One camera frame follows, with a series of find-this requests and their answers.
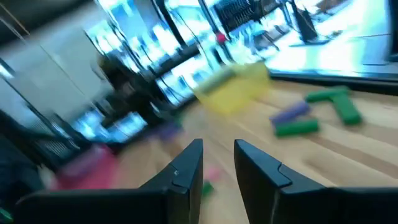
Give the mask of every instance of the desk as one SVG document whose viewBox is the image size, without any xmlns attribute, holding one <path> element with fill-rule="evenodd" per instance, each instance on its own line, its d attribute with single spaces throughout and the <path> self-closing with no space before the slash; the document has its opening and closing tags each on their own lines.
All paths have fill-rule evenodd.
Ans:
<svg viewBox="0 0 398 224">
<path fill-rule="evenodd" d="M 396 95 L 398 63 L 388 63 L 391 28 L 389 1 L 350 0 L 352 3 L 333 17 L 320 24 L 315 23 L 319 34 L 332 30 L 343 33 L 326 45 L 289 47 L 297 43 L 299 35 L 292 31 L 275 42 L 280 52 L 267 60 L 273 78 L 297 80 L 306 83 L 332 81 L 365 88 L 367 91 Z"/>
<path fill-rule="evenodd" d="M 160 171 L 194 138 L 203 138 L 204 165 L 219 167 L 215 193 L 202 201 L 201 223 L 248 223 L 236 181 L 233 142 L 241 138 L 285 165 L 327 186 L 398 186 L 398 96 L 354 92 L 364 124 L 346 128 L 329 103 L 311 113 L 321 131 L 277 139 L 268 117 L 322 87 L 274 82 L 271 94 L 232 119 L 220 119 L 200 104 L 186 111 L 184 133 L 173 141 L 147 139 L 129 146 L 120 159 L 116 187 L 138 187 Z"/>
</svg>

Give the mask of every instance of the pink block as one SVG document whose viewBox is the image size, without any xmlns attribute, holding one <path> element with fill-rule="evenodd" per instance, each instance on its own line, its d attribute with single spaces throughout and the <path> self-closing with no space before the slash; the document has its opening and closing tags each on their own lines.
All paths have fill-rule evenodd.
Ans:
<svg viewBox="0 0 398 224">
<path fill-rule="evenodd" d="M 96 145 L 57 173 L 54 190 L 109 189 L 118 162 L 107 146 Z"/>
<path fill-rule="evenodd" d="M 209 167 L 205 170 L 203 178 L 205 180 L 209 180 L 210 182 L 216 182 L 221 178 L 221 171 L 216 167 Z"/>
</svg>

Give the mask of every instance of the yellow block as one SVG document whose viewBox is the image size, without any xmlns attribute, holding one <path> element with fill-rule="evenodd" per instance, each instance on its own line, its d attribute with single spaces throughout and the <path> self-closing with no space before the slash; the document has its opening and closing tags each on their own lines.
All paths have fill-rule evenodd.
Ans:
<svg viewBox="0 0 398 224">
<path fill-rule="evenodd" d="M 268 87 L 268 69 L 259 62 L 224 67 L 193 92 L 210 110 L 231 115 L 263 95 Z"/>
</svg>

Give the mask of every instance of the green block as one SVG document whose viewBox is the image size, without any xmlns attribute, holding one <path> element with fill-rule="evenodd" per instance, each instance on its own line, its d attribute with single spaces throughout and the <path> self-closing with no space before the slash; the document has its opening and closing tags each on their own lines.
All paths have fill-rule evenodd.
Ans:
<svg viewBox="0 0 398 224">
<path fill-rule="evenodd" d="M 309 93 L 304 99 L 308 103 L 314 103 L 323 100 L 331 100 L 332 96 L 340 94 L 348 94 L 349 88 L 347 86 L 336 86 L 327 90 L 315 91 Z"/>
<path fill-rule="evenodd" d="M 213 186 L 210 184 L 210 182 L 209 181 L 205 181 L 204 183 L 203 183 L 203 188 L 201 189 L 201 196 L 204 198 L 204 197 L 207 197 L 207 196 L 209 196 L 212 192 L 214 191 L 214 188 L 213 188 Z"/>
<path fill-rule="evenodd" d="M 319 131 L 317 119 L 306 121 L 294 121 L 276 126 L 274 134 L 278 137 L 291 136 L 296 134 L 308 134 Z"/>
<path fill-rule="evenodd" d="M 362 122 L 361 114 L 347 95 L 333 96 L 331 101 L 338 116 L 345 125 L 354 125 Z"/>
</svg>

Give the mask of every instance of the wooden table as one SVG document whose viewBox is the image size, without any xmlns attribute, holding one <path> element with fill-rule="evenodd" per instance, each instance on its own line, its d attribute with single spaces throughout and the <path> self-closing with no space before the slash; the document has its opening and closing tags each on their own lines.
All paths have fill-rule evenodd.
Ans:
<svg viewBox="0 0 398 224">
<path fill-rule="evenodd" d="M 169 142 L 147 139 L 125 150 L 116 187 L 139 187 L 160 171 L 193 139 L 202 138 L 205 169 L 219 167 L 215 193 L 202 201 L 201 223 L 248 223 L 233 161 L 235 139 L 244 139 L 285 165 L 327 186 L 398 185 L 398 97 L 354 92 L 364 124 L 342 125 L 330 103 L 317 103 L 311 117 L 321 131 L 277 139 L 268 117 L 322 87 L 274 82 L 264 96 L 232 118 L 221 118 L 199 103 L 189 108 L 184 132 Z"/>
</svg>

